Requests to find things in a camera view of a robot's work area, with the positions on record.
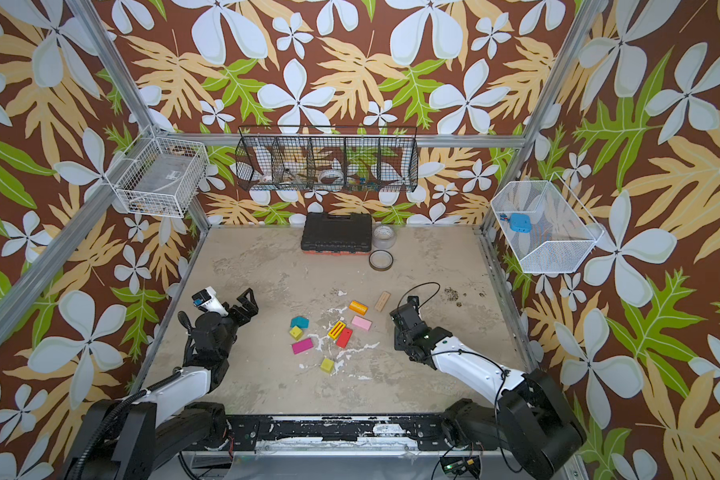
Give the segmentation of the natural wood block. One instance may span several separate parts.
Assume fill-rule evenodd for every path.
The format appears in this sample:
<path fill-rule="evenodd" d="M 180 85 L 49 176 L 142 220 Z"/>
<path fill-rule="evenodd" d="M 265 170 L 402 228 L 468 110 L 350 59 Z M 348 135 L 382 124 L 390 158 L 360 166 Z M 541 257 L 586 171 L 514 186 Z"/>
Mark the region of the natural wood block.
<path fill-rule="evenodd" d="M 388 291 L 383 291 L 380 296 L 378 297 L 374 309 L 378 312 L 382 312 L 388 303 L 389 299 L 391 297 L 391 293 Z"/>

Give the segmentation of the pink rectangular block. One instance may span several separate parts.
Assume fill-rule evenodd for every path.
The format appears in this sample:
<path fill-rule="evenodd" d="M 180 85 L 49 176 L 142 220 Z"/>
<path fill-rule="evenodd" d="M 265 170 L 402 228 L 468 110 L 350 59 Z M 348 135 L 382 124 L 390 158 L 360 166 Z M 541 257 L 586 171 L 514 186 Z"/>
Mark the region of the pink rectangular block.
<path fill-rule="evenodd" d="M 369 331 L 373 323 L 370 320 L 365 319 L 364 317 L 355 316 L 352 319 L 352 325 L 364 331 Z"/>

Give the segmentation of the red rectangular block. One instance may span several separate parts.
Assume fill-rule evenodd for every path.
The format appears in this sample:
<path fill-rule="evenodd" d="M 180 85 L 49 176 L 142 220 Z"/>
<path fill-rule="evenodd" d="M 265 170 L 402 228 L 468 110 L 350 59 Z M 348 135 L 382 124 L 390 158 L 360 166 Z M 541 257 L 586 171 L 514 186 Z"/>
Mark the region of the red rectangular block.
<path fill-rule="evenodd" d="M 336 345 L 339 348 L 345 349 L 347 347 L 352 335 L 353 335 L 352 329 L 344 328 L 336 340 Z"/>

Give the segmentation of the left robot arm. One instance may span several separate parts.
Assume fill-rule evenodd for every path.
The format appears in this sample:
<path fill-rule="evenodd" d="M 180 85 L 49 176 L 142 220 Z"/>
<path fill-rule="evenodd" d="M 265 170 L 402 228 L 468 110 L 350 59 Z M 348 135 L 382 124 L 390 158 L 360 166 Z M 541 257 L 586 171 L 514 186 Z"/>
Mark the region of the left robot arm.
<path fill-rule="evenodd" d="M 192 301 L 200 312 L 196 320 L 177 315 L 187 333 L 181 365 L 151 386 L 90 407 L 60 478 L 146 479 L 192 445 L 223 442 L 225 408 L 203 398 L 222 383 L 238 330 L 259 306 L 252 289 L 233 304 L 219 301 L 211 287 Z"/>

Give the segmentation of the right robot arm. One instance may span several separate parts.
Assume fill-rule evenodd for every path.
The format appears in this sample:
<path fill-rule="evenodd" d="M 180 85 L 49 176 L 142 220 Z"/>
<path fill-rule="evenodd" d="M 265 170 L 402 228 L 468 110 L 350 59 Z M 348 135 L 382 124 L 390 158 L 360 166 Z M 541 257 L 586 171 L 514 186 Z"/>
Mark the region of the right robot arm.
<path fill-rule="evenodd" d="M 450 331 L 428 326 L 418 298 L 390 312 L 394 349 L 408 359 L 450 375 L 484 399 L 463 398 L 441 415 L 449 448 L 499 451 L 514 473 L 550 479 L 585 444 L 587 434 L 561 388 L 543 370 L 509 368 L 470 347 Z"/>

